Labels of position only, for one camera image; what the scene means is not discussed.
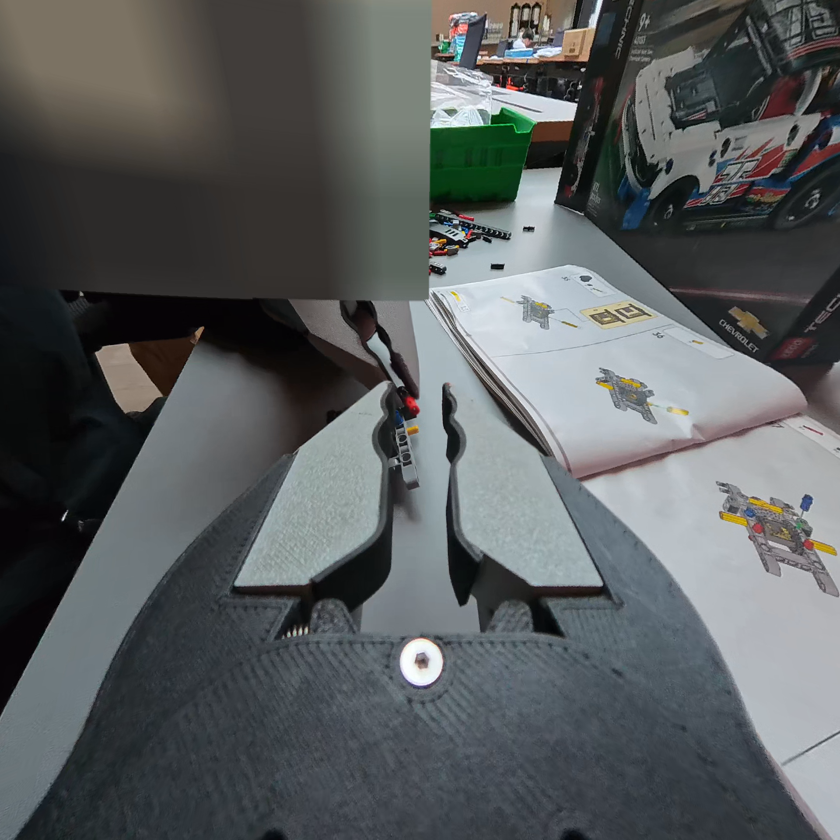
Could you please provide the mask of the person's dark clothing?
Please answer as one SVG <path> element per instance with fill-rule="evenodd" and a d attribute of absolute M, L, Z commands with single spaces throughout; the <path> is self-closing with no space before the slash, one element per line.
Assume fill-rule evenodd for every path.
<path fill-rule="evenodd" d="M 57 290 L 1 293 L 1 707 L 5 707 L 151 430 L 116 402 L 107 342 L 182 338 L 191 315 L 113 297 L 85 344 Z"/>

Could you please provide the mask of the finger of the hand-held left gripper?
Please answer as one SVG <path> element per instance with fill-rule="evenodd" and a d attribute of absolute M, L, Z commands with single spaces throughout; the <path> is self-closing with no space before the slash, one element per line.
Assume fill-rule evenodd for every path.
<path fill-rule="evenodd" d="M 377 336 L 396 379 L 410 395 L 419 395 L 419 363 L 408 301 L 377 302 Z"/>
<path fill-rule="evenodd" d="M 349 311 L 338 300 L 289 300 L 310 343 L 370 389 L 390 377 L 367 346 L 377 335 L 377 302 L 357 301 Z"/>

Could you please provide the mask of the grey yellow lego chassis assembly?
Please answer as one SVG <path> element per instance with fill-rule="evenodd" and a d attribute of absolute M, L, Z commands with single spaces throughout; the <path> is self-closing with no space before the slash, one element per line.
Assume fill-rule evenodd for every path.
<path fill-rule="evenodd" d="M 419 488 L 417 464 L 414 458 L 411 435 L 400 410 L 395 410 L 392 420 L 393 452 L 388 467 L 402 478 L 407 490 Z"/>

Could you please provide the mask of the wooden edged background table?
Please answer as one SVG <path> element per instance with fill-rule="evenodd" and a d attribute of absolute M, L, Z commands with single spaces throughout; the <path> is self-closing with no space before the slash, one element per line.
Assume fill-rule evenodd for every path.
<path fill-rule="evenodd" d="M 567 141 L 571 136 L 576 106 L 573 103 L 500 88 L 492 81 L 491 116 L 506 108 L 536 123 L 531 142 Z"/>

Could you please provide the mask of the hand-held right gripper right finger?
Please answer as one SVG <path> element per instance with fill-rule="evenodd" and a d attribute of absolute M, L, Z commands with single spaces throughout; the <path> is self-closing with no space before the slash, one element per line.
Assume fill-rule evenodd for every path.
<path fill-rule="evenodd" d="M 603 579 L 542 453 L 448 383 L 443 422 L 448 571 L 458 603 L 601 593 Z"/>

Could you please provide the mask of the clear plastic bags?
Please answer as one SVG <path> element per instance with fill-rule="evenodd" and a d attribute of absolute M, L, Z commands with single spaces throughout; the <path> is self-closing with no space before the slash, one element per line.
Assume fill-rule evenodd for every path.
<path fill-rule="evenodd" d="M 430 63 L 430 128 L 471 128 L 489 125 L 492 77 L 432 60 Z"/>

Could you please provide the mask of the green plastic bin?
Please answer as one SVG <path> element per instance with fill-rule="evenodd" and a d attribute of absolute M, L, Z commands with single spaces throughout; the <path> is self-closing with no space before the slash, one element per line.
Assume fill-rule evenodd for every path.
<path fill-rule="evenodd" d="M 432 203 L 516 200 L 536 123 L 502 108 L 488 124 L 430 129 Z"/>

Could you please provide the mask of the lego set car box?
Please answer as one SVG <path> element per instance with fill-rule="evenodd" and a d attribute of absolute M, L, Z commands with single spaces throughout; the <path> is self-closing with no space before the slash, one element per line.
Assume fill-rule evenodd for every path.
<path fill-rule="evenodd" d="M 838 362 L 839 3 L 601 2 L 555 202 L 734 349 Z"/>

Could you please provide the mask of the open lego instruction booklet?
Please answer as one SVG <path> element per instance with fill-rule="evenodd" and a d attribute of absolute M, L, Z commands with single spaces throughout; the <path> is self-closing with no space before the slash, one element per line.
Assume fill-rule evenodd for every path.
<path fill-rule="evenodd" d="M 763 745 L 838 838 L 838 434 L 782 374 L 562 266 L 428 305 L 675 576 Z"/>

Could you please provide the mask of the dark computer monitor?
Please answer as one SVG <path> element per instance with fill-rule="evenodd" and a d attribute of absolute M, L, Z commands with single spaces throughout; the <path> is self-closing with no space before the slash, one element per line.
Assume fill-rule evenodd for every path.
<path fill-rule="evenodd" d="M 487 28 L 487 15 L 471 20 L 467 26 L 465 43 L 458 59 L 458 66 L 468 70 L 476 68 L 481 44 Z"/>

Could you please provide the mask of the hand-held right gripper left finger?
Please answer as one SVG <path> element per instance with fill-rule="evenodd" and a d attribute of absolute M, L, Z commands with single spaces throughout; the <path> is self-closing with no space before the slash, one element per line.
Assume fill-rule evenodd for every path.
<path fill-rule="evenodd" d="M 234 580 L 245 595 L 361 608 L 391 569 L 394 388 L 380 384 L 299 447 Z"/>

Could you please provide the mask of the pile of lego pieces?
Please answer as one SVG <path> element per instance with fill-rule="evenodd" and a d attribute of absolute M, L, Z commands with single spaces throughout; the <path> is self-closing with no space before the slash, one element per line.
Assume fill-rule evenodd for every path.
<path fill-rule="evenodd" d="M 511 232 L 478 223 L 473 217 L 463 214 L 450 213 L 444 209 L 429 212 L 429 273 L 442 276 L 447 267 L 436 257 L 455 256 L 465 250 L 474 241 L 482 240 L 487 243 L 495 240 L 510 240 Z"/>

